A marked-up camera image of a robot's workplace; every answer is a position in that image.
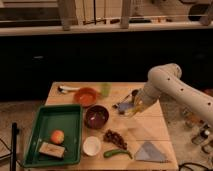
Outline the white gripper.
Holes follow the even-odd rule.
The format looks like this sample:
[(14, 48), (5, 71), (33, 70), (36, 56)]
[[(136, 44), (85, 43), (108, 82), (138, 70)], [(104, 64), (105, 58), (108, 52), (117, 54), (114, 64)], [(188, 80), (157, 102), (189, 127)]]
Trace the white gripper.
[(159, 99), (159, 97), (160, 91), (151, 83), (146, 83), (135, 96), (133, 114), (143, 112), (153, 105)]

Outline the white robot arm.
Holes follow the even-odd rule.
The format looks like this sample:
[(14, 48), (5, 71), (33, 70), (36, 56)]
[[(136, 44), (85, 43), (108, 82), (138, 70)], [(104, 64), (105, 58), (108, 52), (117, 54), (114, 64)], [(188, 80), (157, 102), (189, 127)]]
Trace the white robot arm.
[(182, 70), (175, 63), (159, 65), (148, 72), (148, 80), (134, 99), (134, 114), (153, 105), (166, 93), (213, 127), (213, 97), (180, 80)]

